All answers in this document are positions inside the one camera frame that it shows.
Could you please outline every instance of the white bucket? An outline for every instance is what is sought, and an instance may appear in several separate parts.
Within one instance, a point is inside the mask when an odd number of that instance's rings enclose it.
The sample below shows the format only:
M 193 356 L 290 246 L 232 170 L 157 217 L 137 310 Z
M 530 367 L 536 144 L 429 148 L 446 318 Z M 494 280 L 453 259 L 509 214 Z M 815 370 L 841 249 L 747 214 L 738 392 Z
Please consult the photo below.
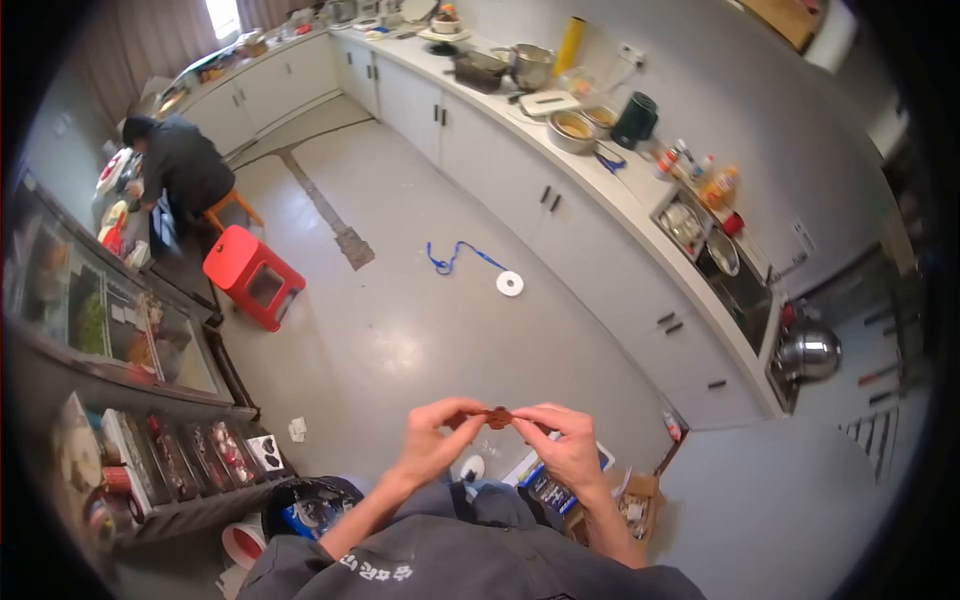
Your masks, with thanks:
M 225 527 L 220 541 L 235 563 L 247 570 L 253 568 L 256 559 L 260 558 L 267 547 L 267 540 L 260 526 L 260 513 L 252 513 L 242 521 Z

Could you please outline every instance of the curtain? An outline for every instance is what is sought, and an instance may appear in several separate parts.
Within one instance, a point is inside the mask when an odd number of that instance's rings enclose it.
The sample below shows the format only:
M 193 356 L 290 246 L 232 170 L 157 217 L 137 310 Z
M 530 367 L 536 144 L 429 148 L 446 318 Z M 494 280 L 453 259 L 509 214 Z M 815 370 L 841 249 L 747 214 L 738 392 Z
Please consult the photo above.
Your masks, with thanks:
M 243 31 L 259 27 L 268 32 L 286 21 L 288 12 L 316 4 L 322 4 L 321 0 L 237 0 L 237 12 Z
M 205 0 L 104 0 L 73 60 L 111 124 L 153 76 L 176 77 L 220 48 Z

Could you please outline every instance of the black shirt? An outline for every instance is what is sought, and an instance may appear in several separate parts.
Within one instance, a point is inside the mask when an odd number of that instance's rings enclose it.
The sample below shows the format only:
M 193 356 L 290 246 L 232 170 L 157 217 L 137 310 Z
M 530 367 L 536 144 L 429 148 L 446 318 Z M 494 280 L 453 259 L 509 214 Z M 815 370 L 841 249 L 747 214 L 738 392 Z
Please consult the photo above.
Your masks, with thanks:
M 236 182 L 236 176 L 197 126 L 176 114 L 150 131 L 143 157 L 143 196 L 152 204 L 163 189 L 177 208 L 200 214 L 220 202 Z
M 674 567 L 631 569 L 537 524 L 515 492 L 487 487 L 472 506 L 484 524 L 458 519 L 446 487 L 424 489 L 337 562 L 275 536 L 238 600 L 703 598 Z

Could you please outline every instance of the glass display case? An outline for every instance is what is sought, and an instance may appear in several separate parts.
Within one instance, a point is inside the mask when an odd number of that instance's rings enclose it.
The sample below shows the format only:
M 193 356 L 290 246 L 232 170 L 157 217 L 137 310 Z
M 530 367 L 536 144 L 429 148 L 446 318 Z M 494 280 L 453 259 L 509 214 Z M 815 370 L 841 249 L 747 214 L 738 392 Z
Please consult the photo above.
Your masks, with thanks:
M 184 399 L 233 403 L 200 321 L 72 227 L 27 173 L 15 191 L 4 311 L 71 358 Z

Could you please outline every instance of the orange stool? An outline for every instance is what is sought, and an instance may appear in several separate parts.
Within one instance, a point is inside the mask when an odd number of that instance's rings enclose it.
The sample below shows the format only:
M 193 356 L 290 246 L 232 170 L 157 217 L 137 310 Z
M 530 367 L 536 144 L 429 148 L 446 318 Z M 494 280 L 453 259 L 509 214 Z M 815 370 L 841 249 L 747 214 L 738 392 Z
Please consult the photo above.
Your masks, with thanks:
M 280 329 L 290 302 L 306 287 L 302 275 L 237 225 L 217 240 L 204 260 L 204 273 L 268 331 Z
M 260 218 L 260 215 L 256 214 L 256 211 L 250 208 L 250 205 L 244 202 L 243 197 L 240 195 L 240 192 L 237 191 L 237 188 L 230 190 L 229 194 L 223 197 L 223 199 L 208 208 L 204 211 L 204 216 L 206 220 L 213 224 L 214 227 L 220 230 L 221 233 L 224 232 L 224 226 L 220 223 L 220 219 L 217 218 L 217 212 L 219 212 L 224 206 L 230 204 L 231 202 L 236 202 L 240 204 L 240 207 L 250 215 L 250 218 L 256 221 L 261 227 L 263 227 L 263 219 Z

